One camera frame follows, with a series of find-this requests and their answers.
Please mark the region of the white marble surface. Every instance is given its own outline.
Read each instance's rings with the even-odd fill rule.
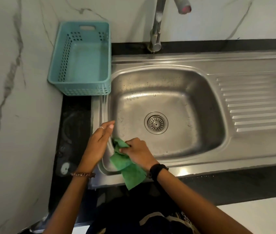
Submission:
[[[47,83],[53,48],[32,1],[0,0],[0,233],[48,209],[62,94]]]
[[[276,234],[276,198],[218,206],[253,234]]]
[[[276,0],[190,2],[179,15],[167,0],[162,41],[276,38]],[[112,42],[149,41],[155,3],[0,0],[0,233],[47,211],[62,95],[46,79],[59,21],[107,19]]]

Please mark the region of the hand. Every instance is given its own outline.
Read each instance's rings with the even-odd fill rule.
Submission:
[[[145,141],[139,138],[133,138],[125,142],[130,147],[121,148],[120,152],[126,153],[134,163],[138,164],[144,170],[149,172],[153,165],[159,163],[151,154]]]
[[[112,135],[115,121],[105,122],[89,138],[77,172],[90,173],[102,159],[109,137]]]

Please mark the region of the microfiber cloth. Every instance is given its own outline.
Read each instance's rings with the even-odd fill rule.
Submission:
[[[130,147],[128,144],[119,138],[113,139],[113,144],[114,154],[110,157],[110,161],[118,171],[121,171],[125,185],[130,190],[144,181],[146,172],[133,163],[127,154],[120,153],[120,148]]]

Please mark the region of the forearm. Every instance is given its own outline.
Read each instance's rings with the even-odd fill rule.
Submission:
[[[169,171],[162,169],[157,181],[202,234],[251,234]]]
[[[73,177],[43,234],[71,234],[78,215],[87,177]]]

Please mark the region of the blue plastic basket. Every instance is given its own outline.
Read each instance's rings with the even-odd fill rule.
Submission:
[[[111,92],[111,38],[107,22],[62,22],[48,81],[68,96]]]

